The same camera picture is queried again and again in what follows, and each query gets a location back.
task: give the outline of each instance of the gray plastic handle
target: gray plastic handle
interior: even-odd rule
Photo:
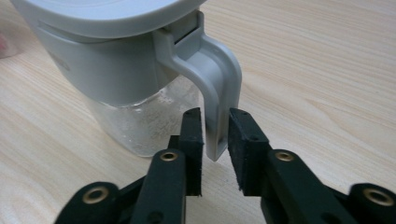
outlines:
[[[216,161],[227,147],[230,107],[237,107],[242,73],[232,52],[204,32],[204,15],[197,27],[175,41],[171,31],[153,32],[159,63],[190,79],[205,101],[206,155]]]

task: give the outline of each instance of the wooden table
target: wooden table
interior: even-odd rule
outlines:
[[[212,0],[206,32],[243,69],[240,108],[272,146],[299,154],[324,184],[372,182],[396,191],[396,3]],[[0,31],[19,54],[0,60],[0,218],[51,223],[81,187],[124,187],[146,174],[98,126],[79,93],[8,0]],[[187,223],[263,223],[238,191],[228,153],[204,157],[202,198]]]

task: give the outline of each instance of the black 3d-printed part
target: black 3d-printed part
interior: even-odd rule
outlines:
[[[388,189],[356,184],[350,189],[347,204],[359,223],[396,223],[396,195]]]
[[[271,146],[246,111],[231,108],[228,150],[239,188],[245,196],[262,196],[263,162]]]
[[[183,114],[178,149],[186,155],[187,196],[200,196],[202,180],[202,156],[204,141],[200,108]]]
[[[290,223],[357,223],[295,153],[272,150],[265,172]]]
[[[55,223],[116,223],[120,214],[116,204],[119,195],[119,189],[112,183],[87,185],[70,199]]]
[[[185,222],[186,158],[176,149],[152,158],[130,223],[176,224]]]

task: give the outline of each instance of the white lid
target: white lid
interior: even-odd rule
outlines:
[[[140,35],[176,21],[205,0],[12,0],[47,25],[100,38]]]

